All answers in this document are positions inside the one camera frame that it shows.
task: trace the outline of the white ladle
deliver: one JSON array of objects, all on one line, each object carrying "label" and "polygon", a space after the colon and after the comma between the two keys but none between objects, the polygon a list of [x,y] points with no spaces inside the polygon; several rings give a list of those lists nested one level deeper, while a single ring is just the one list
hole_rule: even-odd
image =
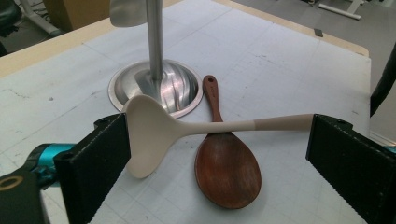
[{"label": "white ladle", "polygon": [[133,27],[147,22],[147,0],[110,0],[110,21],[116,27]]},{"label": "white ladle", "polygon": [[150,175],[177,139],[201,133],[238,131],[309,131],[313,114],[236,122],[189,123],[172,118],[154,99],[137,95],[122,109],[126,114],[131,159],[126,167],[135,177]]}]

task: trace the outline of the cardboard box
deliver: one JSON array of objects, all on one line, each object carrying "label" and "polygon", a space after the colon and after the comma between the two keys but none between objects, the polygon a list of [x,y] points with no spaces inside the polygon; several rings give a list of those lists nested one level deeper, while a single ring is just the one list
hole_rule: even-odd
[{"label": "cardboard box", "polygon": [[108,18],[110,0],[43,0],[52,24],[69,32]]}]

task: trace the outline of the metal pole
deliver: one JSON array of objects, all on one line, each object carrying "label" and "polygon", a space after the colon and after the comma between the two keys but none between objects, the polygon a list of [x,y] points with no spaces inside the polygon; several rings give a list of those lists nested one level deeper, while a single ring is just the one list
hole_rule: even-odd
[{"label": "metal pole", "polygon": [[163,79],[163,0],[147,0],[148,47],[153,80]]}]

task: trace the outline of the white tabletop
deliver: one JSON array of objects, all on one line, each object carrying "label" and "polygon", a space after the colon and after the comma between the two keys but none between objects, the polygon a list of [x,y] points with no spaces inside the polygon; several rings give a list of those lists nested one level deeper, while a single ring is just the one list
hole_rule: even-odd
[{"label": "white tabletop", "polygon": [[[224,120],[325,114],[367,135],[371,60],[210,0],[163,11],[164,58],[219,82]],[[116,29],[0,79],[0,175],[42,143],[76,143],[118,111],[113,75],[149,57],[145,25]],[[210,121],[203,101],[185,121]],[[236,133],[262,171],[258,198],[225,210],[199,190],[193,165],[204,135],[177,141],[148,178],[123,172],[92,223],[364,223],[305,160],[309,133]],[[52,223],[67,223],[59,189],[43,191]]]}]

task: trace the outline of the wooden spoon handle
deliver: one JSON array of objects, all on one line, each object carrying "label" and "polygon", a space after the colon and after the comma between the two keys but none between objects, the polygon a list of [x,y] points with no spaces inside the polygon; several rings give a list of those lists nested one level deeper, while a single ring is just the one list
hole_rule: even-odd
[{"label": "wooden spoon handle", "polygon": [[205,76],[203,89],[210,105],[213,122],[223,122],[219,109],[219,86],[216,78],[211,75]]}]

